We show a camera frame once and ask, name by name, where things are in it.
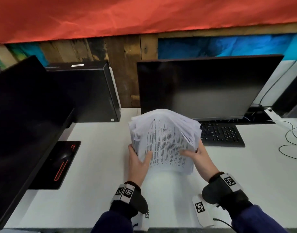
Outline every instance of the wrist-mounted device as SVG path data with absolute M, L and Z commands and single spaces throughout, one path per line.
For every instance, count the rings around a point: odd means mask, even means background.
M 227 196 L 232 196 L 235 202 L 248 200 L 240 184 L 228 173 L 221 174 L 202 190 L 202 197 L 209 204 L 219 204 L 223 207 L 224 197 Z
M 112 198 L 112 201 L 120 200 L 127 204 L 130 204 L 135 210 L 139 211 L 142 214 L 147 212 L 147 202 L 144 197 L 141 195 L 141 192 L 138 191 L 131 184 L 121 184 L 119 185 L 115 195 Z

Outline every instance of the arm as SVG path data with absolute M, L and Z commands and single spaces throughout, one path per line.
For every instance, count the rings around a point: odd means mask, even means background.
M 201 140 L 196 153 L 184 150 L 181 155 L 192 158 L 201 177 L 209 183 L 224 173 L 213 164 Z M 259 206 L 253 205 L 242 190 L 224 196 L 219 205 L 228 211 L 232 226 L 238 233 L 287 233 Z
M 127 184 L 133 185 L 141 191 L 144 178 L 147 174 L 149 164 L 152 158 L 152 152 L 146 154 L 142 163 L 132 145 L 129 145 L 129 173 Z M 110 210 L 103 213 L 97 223 L 94 225 L 91 233 L 132 233 L 133 226 L 131 218 L 136 216 L 138 211 L 129 204 L 120 200 L 113 201 Z

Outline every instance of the red fabric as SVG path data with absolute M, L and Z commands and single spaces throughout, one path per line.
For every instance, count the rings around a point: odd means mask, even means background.
M 0 0 L 0 43 L 297 22 L 297 0 Z

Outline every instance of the computer tower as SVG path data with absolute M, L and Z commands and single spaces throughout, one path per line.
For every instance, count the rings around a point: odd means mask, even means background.
M 282 118 L 297 118 L 297 77 L 272 106 Z
M 75 122 L 118 122 L 120 103 L 107 61 L 52 63 L 46 70 L 73 101 Z

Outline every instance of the keyboard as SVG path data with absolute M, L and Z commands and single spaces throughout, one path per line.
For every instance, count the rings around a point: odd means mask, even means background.
M 235 124 L 201 123 L 201 140 L 208 146 L 245 147 Z

